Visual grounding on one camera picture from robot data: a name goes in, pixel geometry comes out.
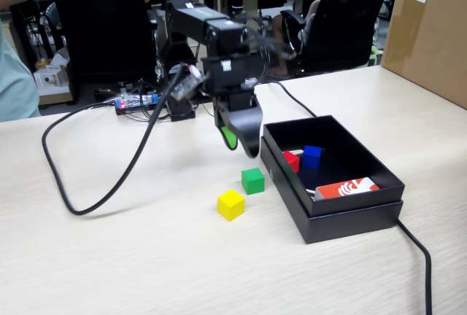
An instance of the table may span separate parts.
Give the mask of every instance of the table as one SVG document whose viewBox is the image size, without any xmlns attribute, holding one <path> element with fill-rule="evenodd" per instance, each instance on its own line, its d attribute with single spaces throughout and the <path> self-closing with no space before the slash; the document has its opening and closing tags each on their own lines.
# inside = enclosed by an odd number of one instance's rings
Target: table
<svg viewBox="0 0 467 315">
<path fill-rule="evenodd" d="M 431 252 L 434 313 L 463 314 L 467 111 L 379 66 L 285 86 L 406 184 L 401 221 Z M 257 94 L 266 123 L 308 117 L 277 85 Z M 72 216 L 40 141 L 59 117 L 0 124 L 0 314 L 424 314 L 425 261 L 398 228 L 305 245 L 260 158 L 229 151 L 203 107 L 156 125 L 115 197 Z M 112 109 L 53 130 L 75 206 L 117 181 L 144 130 Z M 256 166 L 266 191 L 227 222 L 217 197 Z"/>
</svg>

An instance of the black box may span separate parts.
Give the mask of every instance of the black box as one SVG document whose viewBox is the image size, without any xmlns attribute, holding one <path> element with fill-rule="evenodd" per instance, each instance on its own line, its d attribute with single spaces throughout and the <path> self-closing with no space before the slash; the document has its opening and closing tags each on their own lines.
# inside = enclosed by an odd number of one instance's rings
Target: black box
<svg viewBox="0 0 467 315">
<path fill-rule="evenodd" d="M 282 152 L 321 147 L 318 170 L 295 174 Z M 351 236 L 395 225 L 404 184 L 332 116 L 264 125 L 261 159 L 305 242 Z M 379 190 L 313 201 L 306 189 L 369 177 Z"/>
</svg>

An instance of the white box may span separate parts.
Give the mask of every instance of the white box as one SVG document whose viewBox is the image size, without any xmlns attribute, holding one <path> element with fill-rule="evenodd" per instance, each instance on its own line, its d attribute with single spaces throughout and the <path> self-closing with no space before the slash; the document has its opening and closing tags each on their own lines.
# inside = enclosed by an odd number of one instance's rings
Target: white box
<svg viewBox="0 0 467 315">
<path fill-rule="evenodd" d="M 38 88 L 59 87 L 66 81 L 65 74 L 60 68 L 40 69 L 34 72 L 34 79 Z"/>
</svg>

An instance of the black cable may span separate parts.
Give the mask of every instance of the black cable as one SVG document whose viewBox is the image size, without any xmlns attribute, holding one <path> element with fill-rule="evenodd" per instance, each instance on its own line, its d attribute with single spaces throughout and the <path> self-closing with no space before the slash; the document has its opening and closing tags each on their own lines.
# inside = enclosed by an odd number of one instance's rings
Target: black cable
<svg viewBox="0 0 467 315">
<path fill-rule="evenodd" d="M 198 46 L 196 47 L 196 54 L 195 54 L 196 63 L 198 63 L 199 47 L 200 47 L 200 43 L 198 43 Z"/>
<path fill-rule="evenodd" d="M 285 93 L 286 93 L 287 95 L 289 95 L 289 97 L 290 97 L 292 100 L 294 100 L 297 104 L 299 104 L 300 106 L 302 106 L 308 113 L 310 113 L 311 116 L 316 117 L 316 115 L 312 112 L 311 109 L 309 109 L 309 108 L 306 107 L 304 104 L 302 104 L 299 100 L 297 100 L 291 93 L 289 93 L 289 90 L 287 90 L 287 89 L 285 88 L 285 86 L 282 85 L 282 83 L 280 83 L 280 82 L 277 82 L 277 81 L 275 81 L 275 80 L 268 80 L 268 81 L 266 81 L 266 82 L 258 82 L 258 83 L 256 83 L 255 85 L 253 85 L 253 87 L 255 87 L 256 85 L 260 85 L 260 84 L 270 84 L 270 83 L 274 83 L 274 84 L 280 85 L 280 87 L 285 91 Z"/>
<path fill-rule="evenodd" d="M 292 100 L 294 100 L 297 104 L 299 104 L 305 110 L 307 110 L 311 116 L 316 117 L 316 115 L 308 107 L 306 107 L 299 100 L 293 97 L 293 95 L 289 93 L 289 91 L 285 88 L 284 85 L 282 85 L 282 83 L 276 82 L 274 80 L 270 80 L 264 83 L 257 83 L 256 85 L 269 84 L 269 83 L 280 85 L 281 88 L 285 91 L 287 95 L 290 96 Z M 431 301 L 431 256 L 430 256 L 430 252 L 415 238 L 415 236 L 412 235 L 412 233 L 405 227 L 404 224 L 402 224 L 402 222 L 399 219 L 397 221 L 397 225 L 399 225 L 402 231 L 405 232 L 405 234 L 412 240 L 415 246 L 417 246 L 420 249 L 420 251 L 422 251 L 422 253 L 425 255 L 425 264 L 426 264 L 425 266 L 425 311 L 426 311 L 426 315 L 432 315 L 433 309 L 432 309 L 432 301 Z"/>
<path fill-rule="evenodd" d="M 211 117 L 214 117 L 214 115 L 211 114 L 211 112 L 209 112 L 209 111 L 207 110 L 207 108 L 206 108 L 206 106 L 204 105 L 204 102 L 203 102 L 203 101 L 201 101 L 201 104 L 203 105 L 203 107 L 204 107 L 204 109 L 206 110 L 207 114 L 208 114 L 209 116 L 211 116 Z"/>
<path fill-rule="evenodd" d="M 103 105 L 109 106 L 109 104 L 102 104 L 102 103 L 92 104 L 92 105 L 77 109 L 76 111 L 73 111 L 73 112 L 67 114 L 65 117 L 62 117 L 61 119 L 57 120 L 51 126 L 49 126 L 49 128 L 47 128 L 45 130 L 44 135 L 42 136 L 42 147 L 44 148 L 45 157 L 47 158 L 47 161 L 49 162 L 50 168 L 52 169 L 53 176 L 55 177 L 55 180 L 57 182 L 57 186 L 58 186 L 58 189 L 60 190 L 60 194 L 61 194 L 61 197 L 63 198 L 63 202 L 65 203 L 65 206 L 67 207 L 67 209 L 72 214 L 80 216 L 80 215 L 85 215 L 85 214 L 91 213 L 92 211 L 96 210 L 97 208 L 102 206 L 104 203 L 106 203 L 109 200 L 109 198 L 111 198 L 117 192 L 117 190 L 120 188 L 120 186 L 124 183 L 124 181 L 126 180 L 128 175 L 133 170 L 133 167 L 135 166 L 136 162 L 138 161 L 139 156 L 143 152 L 144 146 L 146 145 L 147 140 L 149 139 L 149 135 L 151 134 L 151 131 L 153 130 L 155 122 L 158 120 L 158 115 L 161 113 L 163 106 L 165 105 L 165 103 L 169 99 L 170 94 L 173 91 L 173 89 L 182 80 L 183 70 L 184 69 L 181 68 L 177 72 L 177 74 L 176 74 L 175 78 L 173 79 L 173 81 L 164 90 L 164 92 L 162 94 L 162 97 L 161 97 L 158 105 L 156 106 L 156 108 L 155 108 L 155 110 L 153 112 L 153 115 L 151 116 L 151 118 L 149 120 L 149 123 L 147 124 L 147 129 L 146 129 L 146 132 L 144 133 L 144 135 L 142 137 L 141 143 L 139 144 L 138 149 L 136 150 L 133 158 L 131 159 L 130 164 L 128 164 L 127 169 L 123 172 L 123 175 L 118 179 L 118 181 L 114 185 L 114 187 L 112 189 L 110 189 L 110 191 L 101 200 L 99 200 L 97 203 L 93 204 L 89 208 L 83 209 L 82 211 L 77 211 L 73 207 L 73 205 L 70 203 L 70 201 L 68 199 L 68 196 L 66 195 L 65 188 L 63 187 L 63 183 L 61 181 L 60 175 L 58 174 L 57 168 L 55 167 L 55 164 L 52 161 L 52 158 L 50 157 L 49 149 L 47 148 L 47 135 L 52 129 L 54 129 L 54 127 L 56 125 L 62 123 L 64 120 L 67 120 L 72 115 L 74 115 L 74 114 L 76 114 L 78 112 L 84 111 L 86 109 L 89 109 L 89 108 L 91 108 L 93 106 L 103 106 Z"/>
<path fill-rule="evenodd" d="M 412 240 L 423 255 L 425 255 L 425 313 L 432 315 L 433 309 L 431 305 L 431 256 L 430 252 L 412 235 L 412 233 L 405 227 L 404 224 L 398 219 L 397 225 L 405 232 L 405 234 Z"/>
</svg>

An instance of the office chair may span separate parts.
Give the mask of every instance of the office chair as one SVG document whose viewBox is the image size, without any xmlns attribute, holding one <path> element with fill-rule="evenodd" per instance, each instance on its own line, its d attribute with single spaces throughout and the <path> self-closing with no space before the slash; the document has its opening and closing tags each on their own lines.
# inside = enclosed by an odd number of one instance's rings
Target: office chair
<svg viewBox="0 0 467 315">
<path fill-rule="evenodd" d="M 55 3 L 75 85 L 155 79 L 157 23 L 144 0 Z"/>
<path fill-rule="evenodd" d="M 367 63 L 382 2 L 321 0 L 306 45 L 298 39 L 305 19 L 292 10 L 282 11 L 283 26 L 302 62 L 303 74 L 352 69 Z"/>
</svg>

